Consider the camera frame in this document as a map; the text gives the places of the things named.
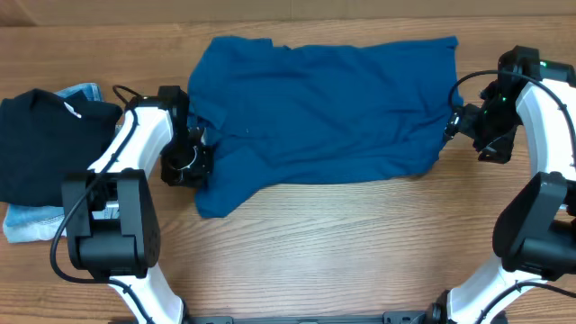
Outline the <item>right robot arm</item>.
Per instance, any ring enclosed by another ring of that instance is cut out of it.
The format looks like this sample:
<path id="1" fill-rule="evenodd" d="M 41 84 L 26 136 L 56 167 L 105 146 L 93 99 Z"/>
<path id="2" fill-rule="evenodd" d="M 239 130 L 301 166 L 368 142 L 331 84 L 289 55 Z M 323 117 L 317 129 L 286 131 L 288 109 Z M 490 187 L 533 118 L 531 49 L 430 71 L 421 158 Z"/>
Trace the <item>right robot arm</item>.
<path id="1" fill-rule="evenodd" d="M 472 139 L 478 159 L 510 161 L 524 128 L 531 179 L 497 218 L 490 259 L 463 284 L 444 291 L 417 323 L 505 323 L 505 309 L 532 288 L 564 296 L 554 281 L 575 272 L 575 69 L 516 46 L 499 58 L 481 106 L 451 106 L 445 139 Z"/>

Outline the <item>blue polo shirt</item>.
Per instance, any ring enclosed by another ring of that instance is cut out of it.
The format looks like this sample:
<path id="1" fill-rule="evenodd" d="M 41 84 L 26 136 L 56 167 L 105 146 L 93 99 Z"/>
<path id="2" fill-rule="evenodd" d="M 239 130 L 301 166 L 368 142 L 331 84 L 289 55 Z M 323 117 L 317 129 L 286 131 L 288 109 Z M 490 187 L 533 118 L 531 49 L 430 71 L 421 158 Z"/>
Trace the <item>blue polo shirt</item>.
<path id="1" fill-rule="evenodd" d="M 457 45 L 454 36 L 298 48 L 214 38 L 187 87 L 190 120 L 214 150 L 197 211 L 226 217 L 271 185 L 427 173 L 444 146 Z"/>

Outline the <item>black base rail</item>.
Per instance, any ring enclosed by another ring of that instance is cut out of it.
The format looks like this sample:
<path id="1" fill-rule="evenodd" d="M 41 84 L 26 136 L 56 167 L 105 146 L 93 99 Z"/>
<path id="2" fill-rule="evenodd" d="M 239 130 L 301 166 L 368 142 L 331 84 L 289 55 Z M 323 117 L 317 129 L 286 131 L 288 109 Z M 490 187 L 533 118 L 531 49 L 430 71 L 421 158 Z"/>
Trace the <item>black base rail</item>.
<path id="1" fill-rule="evenodd" d="M 191 317 L 192 324 L 419 324 L 424 322 L 423 310 L 387 311 L 380 316 L 328 316 L 312 318 L 277 317 L 233 319 L 232 317 Z"/>

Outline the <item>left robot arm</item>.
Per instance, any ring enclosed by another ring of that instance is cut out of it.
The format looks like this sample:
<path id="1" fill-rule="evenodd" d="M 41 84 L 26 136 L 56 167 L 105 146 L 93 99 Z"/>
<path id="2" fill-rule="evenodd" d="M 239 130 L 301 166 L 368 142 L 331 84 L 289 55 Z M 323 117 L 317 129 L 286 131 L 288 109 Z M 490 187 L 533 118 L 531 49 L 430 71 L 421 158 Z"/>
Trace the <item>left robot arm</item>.
<path id="1" fill-rule="evenodd" d="M 192 323 L 159 266 L 160 228 L 148 179 L 155 165 L 170 186 L 202 187 L 213 170 L 204 130 L 189 127 L 189 97 L 177 85 L 134 93 L 110 147 L 62 184 L 65 217 L 52 240 L 54 273 L 75 284 L 105 284 L 137 323 Z"/>

